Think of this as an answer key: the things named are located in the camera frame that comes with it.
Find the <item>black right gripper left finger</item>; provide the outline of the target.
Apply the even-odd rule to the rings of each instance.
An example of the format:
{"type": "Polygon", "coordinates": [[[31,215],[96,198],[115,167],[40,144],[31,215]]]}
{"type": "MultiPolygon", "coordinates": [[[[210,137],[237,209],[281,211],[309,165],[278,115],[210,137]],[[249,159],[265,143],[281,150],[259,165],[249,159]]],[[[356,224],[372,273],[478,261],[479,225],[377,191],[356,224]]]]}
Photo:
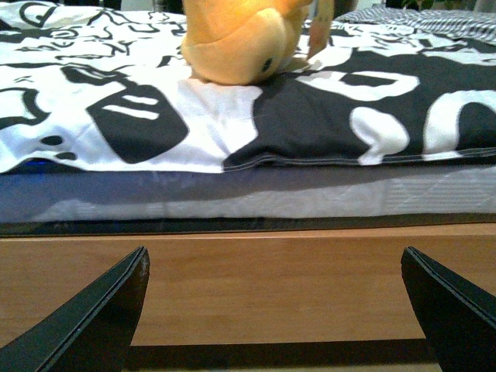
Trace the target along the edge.
{"type": "Polygon", "coordinates": [[[141,246],[1,348],[3,371],[121,371],[143,309],[150,256],[141,246]]]}

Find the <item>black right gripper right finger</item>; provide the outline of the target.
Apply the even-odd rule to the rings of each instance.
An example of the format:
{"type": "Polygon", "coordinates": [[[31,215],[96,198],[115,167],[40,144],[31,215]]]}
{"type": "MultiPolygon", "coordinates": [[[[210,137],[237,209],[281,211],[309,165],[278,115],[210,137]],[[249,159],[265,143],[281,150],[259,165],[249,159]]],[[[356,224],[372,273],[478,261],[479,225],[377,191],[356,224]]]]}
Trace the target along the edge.
{"type": "Polygon", "coordinates": [[[412,246],[401,275],[441,369],[494,371],[495,296],[412,246]]]}

